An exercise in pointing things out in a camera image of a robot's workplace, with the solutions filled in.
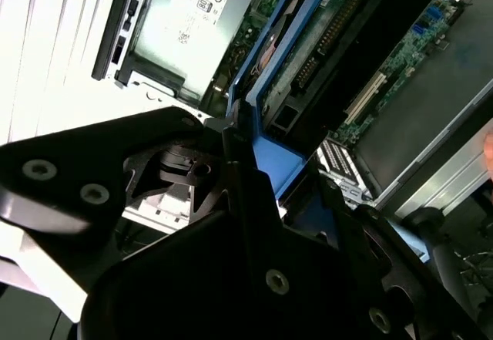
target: metal frame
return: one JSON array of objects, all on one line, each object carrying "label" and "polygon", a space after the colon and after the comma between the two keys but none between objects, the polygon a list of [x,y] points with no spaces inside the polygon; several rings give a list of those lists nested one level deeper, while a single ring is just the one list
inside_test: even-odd
[{"label": "metal frame", "polygon": [[483,143],[491,128],[493,119],[407,199],[396,215],[404,218],[419,207],[436,207],[448,214],[486,182],[490,176],[485,166]]},{"label": "metal frame", "polygon": [[[428,159],[432,156],[435,150],[443,144],[447,138],[450,135],[454,134],[454,131],[460,126],[464,124],[464,121],[467,120],[467,118],[473,113],[474,110],[478,109],[481,107],[481,105],[485,104],[485,101],[487,99],[491,99],[491,96],[493,96],[493,79],[486,84],[486,86],[476,95],[474,99],[471,100],[471,102],[461,110],[461,112],[434,138],[433,141],[431,141],[428,146],[414,159],[408,166],[407,168],[398,176],[396,177],[395,181],[387,187],[381,194],[380,196],[373,202],[373,205],[377,208],[384,207],[385,204],[388,202],[389,199],[393,197],[393,195],[398,192],[399,188],[402,187],[404,183],[406,183],[412,176],[413,172],[419,168],[420,165],[423,163],[426,163]],[[485,133],[484,131],[480,130],[478,133],[475,135],[473,134],[471,138],[475,138],[479,133],[483,133],[482,135],[484,136]],[[470,146],[469,146],[469,151],[471,151],[462,161],[462,163],[456,163],[456,165],[460,166],[461,168],[468,167],[468,163],[471,161],[475,161],[475,159],[478,158],[478,154],[482,153],[482,142],[484,138],[480,139],[477,138],[476,141],[474,141]],[[446,187],[449,182],[451,182],[453,179],[443,179],[441,178],[441,181],[444,182],[440,186],[435,185],[435,187]],[[423,187],[427,183],[427,180],[424,180],[423,182]],[[428,184],[428,190],[432,193],[436,191],[436,188],[430,188]],[[426,199],[431,199],[433,198],[433,194],[429,194]]]}]

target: pci slot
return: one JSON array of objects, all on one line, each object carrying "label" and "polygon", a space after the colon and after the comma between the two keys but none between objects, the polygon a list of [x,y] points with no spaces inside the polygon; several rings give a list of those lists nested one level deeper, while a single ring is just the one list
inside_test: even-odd
[{"label": "pci slot", "polygon": [[358,10],[358,6],[363,0],[346,0],[343,6],[339,9],[334,16],[324,35],[320,39],[317,51],[321,55],[326,55],[330,47],[337,41],[337,37],[344,30],[346,24],[351,20],[354,13]]},{"label": "pci slot", "polygon": [[303,64],[294,82],[299,88],[303,88],[310,77],[317,70],[323,57],[330,51],[337,41],[339,35],[356,15],[357,10],[364,0],[346,0],[339,8],[332,20],[327,25],[323,35],[315,48],[314,53]]},{"label": "pci slot", "polygon": [[370,82],[367,83],[367,85],[346,110],[346,124],[351,124],[357,118],[358,114],[361,113],[361,111],[367,106],[371,98],[378,93],[378,89],[386,83],[386,78],[387,76],[381,72],[375,73],[375,75],[370,79]]}]

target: electronic component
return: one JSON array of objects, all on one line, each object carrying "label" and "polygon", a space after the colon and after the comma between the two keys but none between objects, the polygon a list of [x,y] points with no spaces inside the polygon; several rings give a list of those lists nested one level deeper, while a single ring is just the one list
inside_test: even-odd
[{"label": "electronic component", "polygon": [[370,82],[368,82],[368,84],[363,88],[363,91],[361,91],[361,93],[356,97],[353,103],[351,103],[349,108],[346,110],[346,124],[353,122],[353,120],[364,109],[371,98],[376,93],[378,93],[380,87],[387,82],[385,78],[387,78],[385,74],[382,74],[381,72],[375,73],[373,78],[370,79]]},{"label": "electronic component", "polygon": [[431,1],[330,0],[319,7],[265,96],[266,133],[312,153],[328,130],[344,125],[375,72],[389,76],[380,67]]},{"label": "electronic component", "polygon": [[357,205],[372,200],[371,193],[346,148],[334,141],[325,140],[316,154],[324,168],[320,172],[339,186],[349,207],[354,209]]},{"label": "electronic component", "polygon": [[444,51],[448,47],[448,42],[444,40],[445,33],[451,26],[451,20],[460,15],[459,10],[451,6],[451,0],[434,0],[379,67],[379,71],[387,76],[382,89],[357,118],[344,121],[329,136],[346,146],[354,145],[422,61],[433,51]]}]

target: wire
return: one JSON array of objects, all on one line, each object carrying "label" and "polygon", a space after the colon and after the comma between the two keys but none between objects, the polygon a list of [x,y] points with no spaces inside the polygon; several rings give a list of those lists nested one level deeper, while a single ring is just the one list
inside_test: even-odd
[{"label": "wire", "polygon": [[55,334],[56,326],[60,321],[60,317],[62,317],[62,311],[59,311],[59,315],[56,317],[55,324],[53,325],[52,334],[49,336],[49,340],[53,340],[53,335]]}]

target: black plastic part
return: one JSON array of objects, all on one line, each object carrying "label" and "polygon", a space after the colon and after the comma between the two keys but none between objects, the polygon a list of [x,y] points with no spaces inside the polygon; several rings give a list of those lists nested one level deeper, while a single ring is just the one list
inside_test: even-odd
[{"label": "black plastic part", "polygon": [[171,89],[175,93],[175,97],[185,82],[183,77],[130,52],[127,53],[127,56],[123,60],[122,67],[116,78],[123,85],[127,86],[130,83],[132,72],[139,72],[143,76]]},{"label": "black plastic part", "polygon": [[126,10],[126,13],[128,16],[133,17],[136,14],[137,7],[139,7],[139,1],[137,0],[130,0],[129,3],[129,8]]},{"label": "black plastic part", "polygon": [[[372,2],[374,0],[370,0],[366,7],[370,8]],[[325,82],[321,89],[316,89],[316,96],[286,135],[284,143],[304,155],[311,155],[327,132],[336,130],[344,121],[344,110],[351,100],[363,89],[429,2],[381,0],[340,60],[334,64],[329,59],[326,68],[319,71],[308,87],[315,89],[320,82]]]},{"label": "black plastic part", "polygon": [[122,36],[118,37],[118,42],[116,43],[115,52],[113,53],[113,57],[111,59],[111,62],[113,62],[114,64],[118,64],[118,61],[122,56],[123,46],[125,45],[125,42],[126,42],[125,37]]},{"label": "black plastic part", "polygon": [[[7,144],[0,148],[0,198],[9,202],[0,203],[0,215],[32,231],[107,238],[126,205],[170,186],[151,161],[156,153],[202,133],[195,116],[170,107]],[[56,175],[46,181],[25,176],[24,164],[33,159],[49,161]],[[108,190],[105,203],[82,199],[82,187],[92,183]]]},{"label": "black plastic part", "polygon": [[130,27],[132,26],[132,23],[129,20],[125,20],[123,23],[123,30],[128,32],[130,30]]},{"label": "black plastic part", "polygon": [[98,55],[96,56],[94,69],[92,70],[92,77],[94,79],[101,80],[106,76],[109,62],[112,59],[113,44],[118,36],[119,28],[126,17],[126,3],[127,0],[113,0]]}]

